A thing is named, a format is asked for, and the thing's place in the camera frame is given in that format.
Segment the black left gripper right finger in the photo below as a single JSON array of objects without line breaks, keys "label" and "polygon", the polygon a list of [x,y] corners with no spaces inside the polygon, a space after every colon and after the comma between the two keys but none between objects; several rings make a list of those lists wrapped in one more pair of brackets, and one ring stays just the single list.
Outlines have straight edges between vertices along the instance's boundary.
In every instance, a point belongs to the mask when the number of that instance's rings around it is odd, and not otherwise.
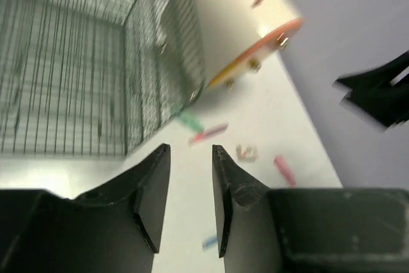
[{"label": "black left gripper right finger", "polygon": [[212,148],[226,272],[407,272],[408,192],[272,189]]}]

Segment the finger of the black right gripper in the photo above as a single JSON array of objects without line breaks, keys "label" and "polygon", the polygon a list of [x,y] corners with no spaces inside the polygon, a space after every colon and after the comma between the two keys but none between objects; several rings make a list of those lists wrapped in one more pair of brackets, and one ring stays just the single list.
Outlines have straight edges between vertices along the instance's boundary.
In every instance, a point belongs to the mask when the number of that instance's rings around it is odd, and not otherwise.
[{"label": "finger of the black right gripper", "polygon": [[370,116],[383,129],[408,122],[408,78],[390,83],[369,84],[362,79],[340,78],[339,84],[351,89],[349,103]]},{"label": "finger of the black right gripper", "polygon": [[408,94],[408,74],[392,81],[408,68],[408,51],[381,66],[338,77],[334,84],[354,93]]}]

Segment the round drawer organizer box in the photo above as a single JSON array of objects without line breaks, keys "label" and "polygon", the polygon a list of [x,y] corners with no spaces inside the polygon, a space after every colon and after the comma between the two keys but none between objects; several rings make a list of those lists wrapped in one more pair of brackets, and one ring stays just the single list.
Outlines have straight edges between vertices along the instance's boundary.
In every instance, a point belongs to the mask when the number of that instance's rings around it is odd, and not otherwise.
[{"label": "round drawer organizer box", "polygon": [[290,0],[196,0],[196,6],[209,88],[258,72],[303,24]]}]

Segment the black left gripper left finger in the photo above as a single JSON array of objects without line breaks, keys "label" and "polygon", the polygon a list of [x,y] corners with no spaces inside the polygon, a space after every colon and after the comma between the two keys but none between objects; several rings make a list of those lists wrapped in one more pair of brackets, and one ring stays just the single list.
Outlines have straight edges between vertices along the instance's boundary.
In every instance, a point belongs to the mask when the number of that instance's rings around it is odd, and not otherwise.
[{"label": "black left gripper left finger", "polygon": [[151,272],[171,169],[162,144],[75,199],[43,189],[1,190],[2,272]]}]

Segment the small staples box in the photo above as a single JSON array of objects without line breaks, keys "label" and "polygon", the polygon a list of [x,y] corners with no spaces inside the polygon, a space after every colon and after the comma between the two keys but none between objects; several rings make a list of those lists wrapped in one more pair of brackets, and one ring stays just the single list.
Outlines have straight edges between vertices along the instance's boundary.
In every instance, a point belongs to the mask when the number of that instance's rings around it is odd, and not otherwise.
[{"label": "small staples box", "polygon": [[239,161],[254,162],[258,157],[258,150],[255,146],[236,146],[236,156]]}]

